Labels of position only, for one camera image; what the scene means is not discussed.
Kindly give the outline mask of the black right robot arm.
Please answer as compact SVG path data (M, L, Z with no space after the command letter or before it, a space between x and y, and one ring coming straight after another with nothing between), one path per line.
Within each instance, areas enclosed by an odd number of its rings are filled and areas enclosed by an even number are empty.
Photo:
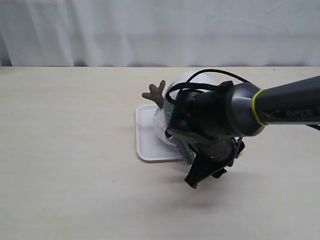
M219 85L183 82L166 94L173 111L166 133L195 152L185 182L192 188L208 177L219 178L233 165L244 137L267 125L317 125L320 122L318 76L260 89L252 83Z

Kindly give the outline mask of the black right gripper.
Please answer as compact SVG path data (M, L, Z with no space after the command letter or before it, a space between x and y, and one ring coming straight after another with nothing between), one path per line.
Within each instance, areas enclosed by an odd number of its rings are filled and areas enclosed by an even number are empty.
M226 168L233 166L245 147L227 116L227 95L234 87L232 81L219 85L183 82L166 93L166 99L174 105L166 136L171 142L186 142L195 153L184 179L193 189L209 176L219 179L227 173Z

